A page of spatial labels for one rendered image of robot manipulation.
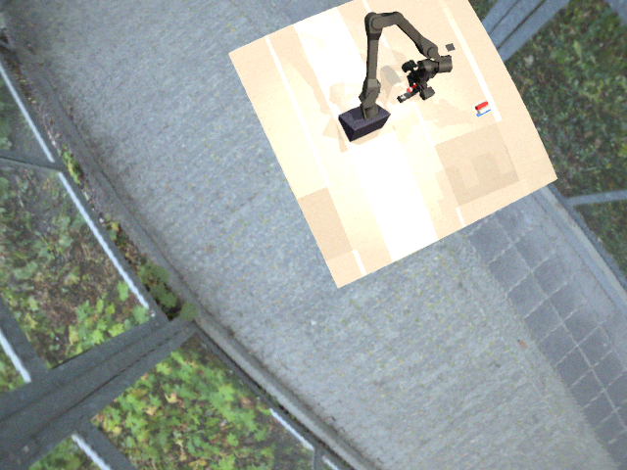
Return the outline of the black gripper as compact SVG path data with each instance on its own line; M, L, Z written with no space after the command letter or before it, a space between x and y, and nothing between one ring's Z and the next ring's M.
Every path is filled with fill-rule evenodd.
M419 92L418 94L420 98L423 101L424 100L426 101L430 97L433 97L435 92L433 88L431 87L431 85L428 87L428 84L426 83L426 78L428 78L428 76L427 77L420 76L417 72L418 69L414 70L414 68L417 68L417 64L415 60L413 59L410 59L409 61L402 64L402 70L405 73L407 73L407 71L410 71L407 76L410 87L416 84L412 92L413 91Z

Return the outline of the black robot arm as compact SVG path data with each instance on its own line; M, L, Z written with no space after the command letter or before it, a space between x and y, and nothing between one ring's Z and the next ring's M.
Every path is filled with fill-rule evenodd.
M429 79L437 73L451 72L453 69L452 56L440 56L436 44L422 36L420 32L403 16L401 12L375 13L369 12L363 20L367 36L366 45L366 77L362 84L362 92L359 96L361 100L361 116L365 119L373 119L379 116L376 99L380 94L381 83L377 79L378 46L379 38L383 32L383 27L396 25L415 44L419 53L426 57L421 61L416 61L418 74ZM434 60L431 60L434 59ZM431 75L430 75L431 73Z

